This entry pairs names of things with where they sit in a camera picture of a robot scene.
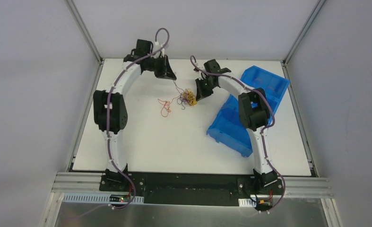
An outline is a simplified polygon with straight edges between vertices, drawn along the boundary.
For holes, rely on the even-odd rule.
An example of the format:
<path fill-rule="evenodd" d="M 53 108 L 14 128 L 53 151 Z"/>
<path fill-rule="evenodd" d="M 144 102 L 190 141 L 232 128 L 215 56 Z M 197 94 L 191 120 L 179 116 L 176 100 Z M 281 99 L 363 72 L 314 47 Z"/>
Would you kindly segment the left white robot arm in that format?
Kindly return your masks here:
<path fill-rule="evenodd" d="M 124 58 L 122 70 L 110 87 L 93 93 L 94 122 L 104 135 L 108 154 L 101 191 L 124 191 L 131 186 L 122 147 L 123 130 L 129 118 L 124 98 L 145 71 L 153 72 L 159 79 L 177 79 L 164 53 L 166 45 L 138 39 L 136 48 Z"/>

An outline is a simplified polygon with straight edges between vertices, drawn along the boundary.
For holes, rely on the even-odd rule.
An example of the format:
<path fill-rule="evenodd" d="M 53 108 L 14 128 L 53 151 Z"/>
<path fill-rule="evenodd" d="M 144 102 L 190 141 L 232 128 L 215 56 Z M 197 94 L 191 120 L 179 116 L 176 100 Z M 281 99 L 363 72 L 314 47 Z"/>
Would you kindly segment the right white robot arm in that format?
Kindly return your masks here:
<path fill-rule="evenodd" d="M 221 68 L 215 59 L 204 63 L 201 69 L 195 56 L 190 57 L 195 71 L 201 76 L 195 79 L 196 100 L 199 101 L 213 94 L 216 87 L 226 90 L 238 101 L 238 115 L 241 125 L 250 137 L 254 161 L 254 189 L 261 194 L 271 190 L 280 173 L 274 168 L 267 151 L 266 129 L 274 126 L 275 117 L 264 89 L 248 86 L 234 77 L 228 68 Z"/>

